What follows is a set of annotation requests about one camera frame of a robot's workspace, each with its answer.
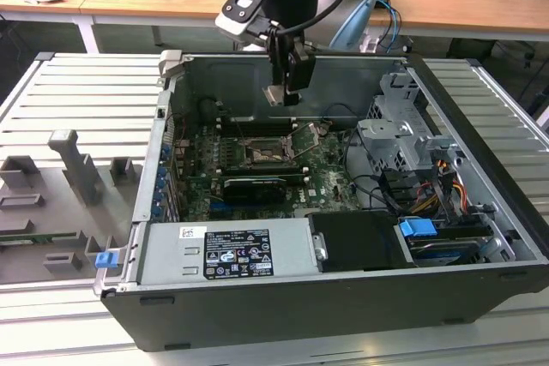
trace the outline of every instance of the blue plastic latch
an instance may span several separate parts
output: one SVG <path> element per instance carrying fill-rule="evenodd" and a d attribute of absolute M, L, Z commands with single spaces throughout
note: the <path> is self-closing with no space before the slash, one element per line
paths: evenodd
<path fill-rule="evenodd" d="M 95 267 L 105 269 L 118 266 L 118 252 L 101 252 L 95 258 Z"/>
<path fill-rule="evenodd" d="M 408 236 L 436 236 L 437 228 L 430 219 L 404 219 L 399 224 L 404 237 Z"/>

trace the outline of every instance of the motherboard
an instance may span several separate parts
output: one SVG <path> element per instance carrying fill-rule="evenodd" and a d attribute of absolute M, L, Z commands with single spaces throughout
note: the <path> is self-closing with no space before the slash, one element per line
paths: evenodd
<path fill-rule="evenodd" d="M 181 220 L 302 218 L 361 208 L 342 165 L 344 132 L 313 122 L 294 123 L 288 134 L 273 127 L 257 136 L 261 130 L 209 125 L 176 144 Z"/>

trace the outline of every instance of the blue cable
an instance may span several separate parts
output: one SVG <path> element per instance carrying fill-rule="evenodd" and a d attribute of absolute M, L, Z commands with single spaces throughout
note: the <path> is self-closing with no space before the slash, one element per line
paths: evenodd
<path fill-rule="evenodd" d="M 396 19 L 396 13 L 395 13 L 394 9 L 392 9 L 391 11 L 393 13 L 393 21 L 395 22 L 395 31 L 393 32 L 393 39 L 391 39 L 391 43 L 389 43 L 389 46 L 387 46 L 387 53 L 389 53 L 389 51 L 391 50 L 391 47 L 393 47 L 393 44 L 396 41 L 396 35 L 399 32 L 398 21 Z"/>
<path fill-rule="evenodd" d="M 391 50 L 391 46 L 395 43 L 395 40 L 396 40 L 396 34 L 397 34 L 397 25 L 398 25 L 398 22 L 396 21 L 396 14 L 395 14 L 395 10 L 393 8 L 391 8 L 386 2 L 384 2 L 383 0 L 377 0 L 378 2 L 380 2 L 383 6 L 385 6 L 385 8 L 391 13 L 391 16 L 393 17 L 393 22 L 395 23 L 395 29 L 393 31 L 393 37 L 391 39 L 391 43 L 389 43 L 389 46 L 387 46 L 387 51 L 386 53 L 389 53 L 389 51 Z"/>

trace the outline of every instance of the black plastic cover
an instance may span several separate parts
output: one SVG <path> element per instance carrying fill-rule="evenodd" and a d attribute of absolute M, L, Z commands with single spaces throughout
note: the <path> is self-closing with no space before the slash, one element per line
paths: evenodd
<path fill-rule="evenodd" d="M 309 222 L 326 243 L 325 273 L 408 267 L 395 233 L 396 217 L 387 212 L 312 213 Z"/>

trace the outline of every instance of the power supply label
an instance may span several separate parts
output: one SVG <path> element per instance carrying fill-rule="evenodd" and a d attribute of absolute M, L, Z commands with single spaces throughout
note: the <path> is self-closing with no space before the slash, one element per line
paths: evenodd
<path fill-rule="evenodd" d="M 207 231 L 204 237 L 204 277 L 208 280 L 273 276 L 268 229 Z"/>

